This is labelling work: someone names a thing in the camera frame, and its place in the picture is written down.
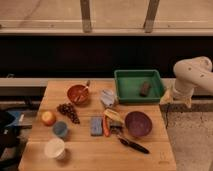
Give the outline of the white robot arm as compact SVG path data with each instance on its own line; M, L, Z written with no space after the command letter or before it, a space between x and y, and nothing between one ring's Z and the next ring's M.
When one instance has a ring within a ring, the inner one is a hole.
M208 57L180 60L175 63L173 72L176 76L172 86L175 99L190 99L196 87L213 94L213 63Z

